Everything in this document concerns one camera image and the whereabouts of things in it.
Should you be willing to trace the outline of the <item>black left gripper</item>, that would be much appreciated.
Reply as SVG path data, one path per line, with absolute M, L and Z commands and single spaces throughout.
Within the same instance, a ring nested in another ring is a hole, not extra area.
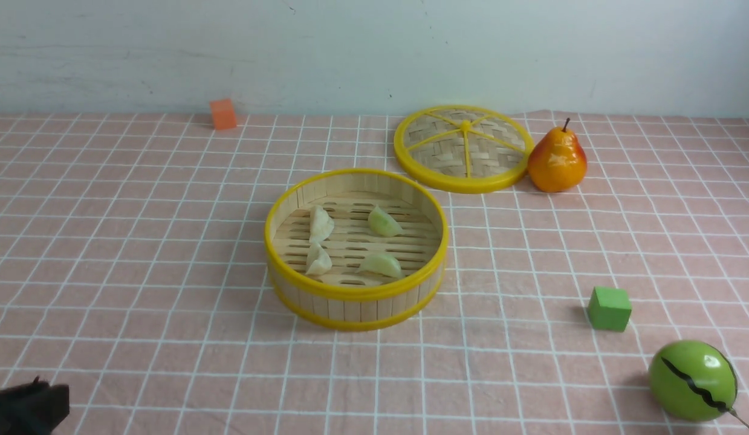
M 70 387 L 32 382 L 0 389 L 0 434 L 51 434 L 70 415 Z

